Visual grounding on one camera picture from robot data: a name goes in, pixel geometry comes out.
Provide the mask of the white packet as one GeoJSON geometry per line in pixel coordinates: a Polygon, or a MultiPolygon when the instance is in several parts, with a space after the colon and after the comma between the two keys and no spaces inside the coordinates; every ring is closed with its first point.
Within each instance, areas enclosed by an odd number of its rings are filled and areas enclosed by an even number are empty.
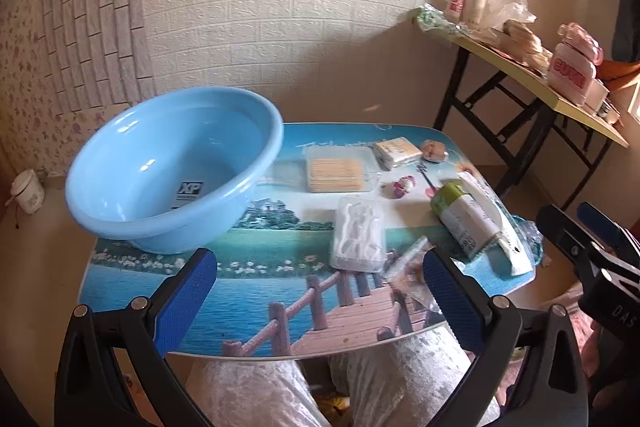
{"type": "Polygon", "coordinates": [[[512,277],[524,275],[533,270],[529,260],[527,249],[516,233],[512,220],[506,208],[492,191],[486,181],[478,179],[469,171],[460,171],[458,177],[462,186],[466,188],[474,199],[480,204],[484,213],[494,222],[499,233],[497,242],[501,246],[506,259],[509,260],[512,277]]]}

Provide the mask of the green white cylindrical bottle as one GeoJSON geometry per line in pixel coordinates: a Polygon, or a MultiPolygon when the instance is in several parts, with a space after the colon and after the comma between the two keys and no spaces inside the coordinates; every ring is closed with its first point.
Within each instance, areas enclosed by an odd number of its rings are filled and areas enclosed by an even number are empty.
{"type": "Polygon", "coordinates": [[[470,259],[498,239],[498,225],[458,182],[449,181],[439,187],[431,199],[431,207],[470,259]]]}

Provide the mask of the clear box of floss picks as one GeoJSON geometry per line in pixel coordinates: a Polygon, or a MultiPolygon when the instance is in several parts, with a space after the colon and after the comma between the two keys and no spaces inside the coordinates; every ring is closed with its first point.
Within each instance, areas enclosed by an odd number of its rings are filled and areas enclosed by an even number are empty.
{"type": "Polygon", "coordinates": [[[334,215],[331,267],[348,272],[380,273],[386,256],[384,207],[371,199],[342,197],[334,215]]]}

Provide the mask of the clear plastic snack bag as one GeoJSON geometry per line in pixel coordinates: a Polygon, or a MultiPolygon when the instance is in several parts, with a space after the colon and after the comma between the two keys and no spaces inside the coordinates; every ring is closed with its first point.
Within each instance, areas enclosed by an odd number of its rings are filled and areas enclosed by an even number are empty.
{"type": "Polygon", "coordinates": [[[413,303],[416,311],[425,312],[425,326],[444,321],[444,316],[424,279],[423,259],[434,246],[426,236],[419,237],[385,272],[394,291],[413,303]]]}

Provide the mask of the clear blue plastic bag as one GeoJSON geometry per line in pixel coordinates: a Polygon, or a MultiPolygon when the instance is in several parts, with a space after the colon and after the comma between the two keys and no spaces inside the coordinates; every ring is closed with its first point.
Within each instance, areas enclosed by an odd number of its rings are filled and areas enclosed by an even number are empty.
{"type": "Polygon", "coordinates": [[[523,237],[523,243],[528,245],[530,250],[529,260],[534,267],[543,265],[546,262],[544,252],[544,236],[539,232],[537,225],[532,220],[526,220],[518,215],[511,215],[514,221],[514,230],[523,237]]]}

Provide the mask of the yellow folding side table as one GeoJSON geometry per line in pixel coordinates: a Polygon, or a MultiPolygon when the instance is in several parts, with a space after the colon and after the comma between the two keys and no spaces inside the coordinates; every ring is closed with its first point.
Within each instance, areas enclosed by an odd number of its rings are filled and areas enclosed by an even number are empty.
{"type": "Polygon", "coordinates": [[[612,124],[565,100],[530,69],[473,40],[467,32],[451,35],[432,30],[426,33],[458,47],[433,128],[444,129],[449,113],[454,109],[480,134],[506,164],[506,173],[496,187],[498,195],[506,195],[511,187],[520,184],[552,132],[587,167],[585,176],[562,205],[564,210],[570,208],[582,193],[612,145],[629,146],[612,124]],[[492,66],[496,73],[461,100],[458,91],[471,56],[492,66]],[[475,104],[495,89],[521,107],[521,112],[498,132],[491,131],[474,113],[475,104]]]}

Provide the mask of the pink white wipes package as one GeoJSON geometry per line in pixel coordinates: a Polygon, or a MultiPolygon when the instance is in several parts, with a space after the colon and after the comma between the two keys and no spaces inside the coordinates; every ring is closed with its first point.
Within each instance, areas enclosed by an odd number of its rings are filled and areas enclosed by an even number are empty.
{"type": "Polygon", "coordinates": [[[595,114],[608,96],[608,89],[597,77],[603,50],[592,35],[576,23],[562,24],[561,41],[550,58],[548,85],[563,98],[595,114]]]}

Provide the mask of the light blue plastic basin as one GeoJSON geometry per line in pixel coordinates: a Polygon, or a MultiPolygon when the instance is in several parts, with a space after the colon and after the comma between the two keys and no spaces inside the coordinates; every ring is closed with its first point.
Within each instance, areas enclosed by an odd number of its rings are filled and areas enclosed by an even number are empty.
{"type": "Polygon", "coordinates": [[[244,215],[283,133],[277,107],[252,91],[204,87],[150,98],[77,154],[68,210],[102,239],[151,254],[194,251],[244,215]]]}

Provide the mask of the small tan round toy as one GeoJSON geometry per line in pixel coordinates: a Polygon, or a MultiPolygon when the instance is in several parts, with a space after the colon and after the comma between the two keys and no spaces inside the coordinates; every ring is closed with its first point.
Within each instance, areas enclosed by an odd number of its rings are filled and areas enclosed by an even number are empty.
{"type": "Polygon", "coordinates": [[[447,161],[449,158],[446,145],[439,141],[426,140],[421,144],[420,150],[422,152],[422,158],[433,164],[439,164],[440,162],[447,161]]]}

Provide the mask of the white rice cooker on floor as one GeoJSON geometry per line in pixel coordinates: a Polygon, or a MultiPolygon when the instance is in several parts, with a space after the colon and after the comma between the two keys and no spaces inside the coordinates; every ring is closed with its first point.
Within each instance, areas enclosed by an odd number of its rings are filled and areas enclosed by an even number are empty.
{"type": "Polygon", "coordinates": [[[41,208],[44,195],[46,193],[35,170],[26,169],[20,172],[12,182],[6,207],[16,204],[24,213],[33,215],[41,208]]]}

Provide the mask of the pink white figurine toy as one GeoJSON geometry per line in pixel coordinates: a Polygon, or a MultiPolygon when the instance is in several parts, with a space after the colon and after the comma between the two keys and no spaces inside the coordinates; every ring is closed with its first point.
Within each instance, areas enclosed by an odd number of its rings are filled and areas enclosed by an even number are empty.
{"type": "Polygon", "coordinates": [[[414,176],[401,176],[399,179],[384,185],[384,194],[389,198],[400,199],[410,194],[416,188],[414,176]]]}

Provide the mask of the bag of bread buns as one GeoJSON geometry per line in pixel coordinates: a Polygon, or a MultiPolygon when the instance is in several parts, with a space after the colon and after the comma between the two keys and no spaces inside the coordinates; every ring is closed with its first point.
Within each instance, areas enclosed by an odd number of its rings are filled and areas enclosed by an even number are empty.
{"type": "Polygon", "coordinates": [[[537,75],[545,76],[552,53],[530,29],[536,18],[529,11],[527,0],[513,0],[491,15],[490,27],[497,37],[497,46],[501,52],[537,75]]]}

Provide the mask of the small tissue pack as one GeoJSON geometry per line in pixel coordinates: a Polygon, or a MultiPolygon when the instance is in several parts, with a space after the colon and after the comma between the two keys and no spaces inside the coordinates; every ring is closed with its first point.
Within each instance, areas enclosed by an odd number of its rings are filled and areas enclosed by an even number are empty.
{"type": "Polygon", "coordinates": [[[404,136],[375,142],[373,152],[378,162],[387,170],[410,165],[422,157],[420,148],[404,136]]]}

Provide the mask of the clear box of toothpicks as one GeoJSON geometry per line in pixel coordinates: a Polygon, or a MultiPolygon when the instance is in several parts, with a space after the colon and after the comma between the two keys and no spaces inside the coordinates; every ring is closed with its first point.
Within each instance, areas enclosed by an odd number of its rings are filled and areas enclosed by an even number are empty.
{"type": "Polygon", "coordinates": [[[311,193],[364,193],[378,186],[380,170],[370,147],[311,145],[305,152],[311,193]]]}

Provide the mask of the white bottle red label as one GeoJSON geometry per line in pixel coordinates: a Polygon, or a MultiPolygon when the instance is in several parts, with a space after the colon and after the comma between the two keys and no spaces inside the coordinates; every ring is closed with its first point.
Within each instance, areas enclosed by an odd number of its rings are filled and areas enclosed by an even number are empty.
{"type": "Polygon", "coordinates": [[[445,17],[451,23],[457,24],[460,22],[460,17],[464,7],[465,0],[447,0],[445,17]]]}

